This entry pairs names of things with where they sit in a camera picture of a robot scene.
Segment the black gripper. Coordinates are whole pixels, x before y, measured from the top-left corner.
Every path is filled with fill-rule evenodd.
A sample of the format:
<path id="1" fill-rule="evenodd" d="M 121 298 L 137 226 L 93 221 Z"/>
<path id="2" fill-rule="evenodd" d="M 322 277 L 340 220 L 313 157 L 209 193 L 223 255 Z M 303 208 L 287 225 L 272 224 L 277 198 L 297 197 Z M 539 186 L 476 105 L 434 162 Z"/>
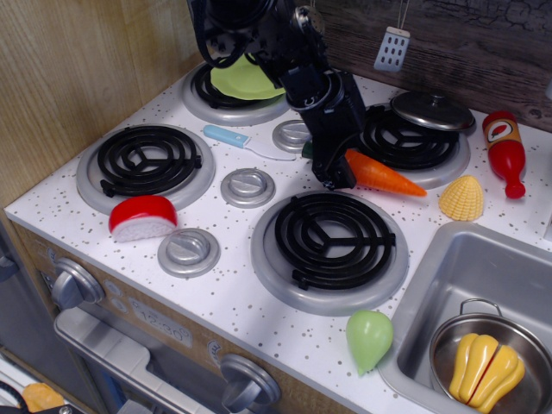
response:
<path id="1" fill-rule="evenodd" d="M 360 134 L 365 106 L 348 72 L 322 76 L 315 91 L 303 82 L 286 90 L 288 103 L 302 117 L 312 138 L 312 172 L 324 188 L 352 189 L 356 177 L 344 154 L 348 140 Z"/>

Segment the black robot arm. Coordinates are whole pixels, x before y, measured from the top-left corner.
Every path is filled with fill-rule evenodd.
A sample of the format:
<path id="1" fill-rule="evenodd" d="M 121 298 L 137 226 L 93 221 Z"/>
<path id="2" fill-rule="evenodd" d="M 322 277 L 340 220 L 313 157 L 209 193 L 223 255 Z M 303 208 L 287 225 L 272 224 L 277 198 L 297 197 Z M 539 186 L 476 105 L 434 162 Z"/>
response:
<path id="1" fill-rule="evenodd" d="M 190 1 L 188 8 L 205 62 L 226 69 L 251 55 L 309 130 L 317 180 L 331 190 L 354 187 L 345 153 L 364 128 L 365 106 L 353 75 L 329 63 L 316 9 L 293 1 Z"/>

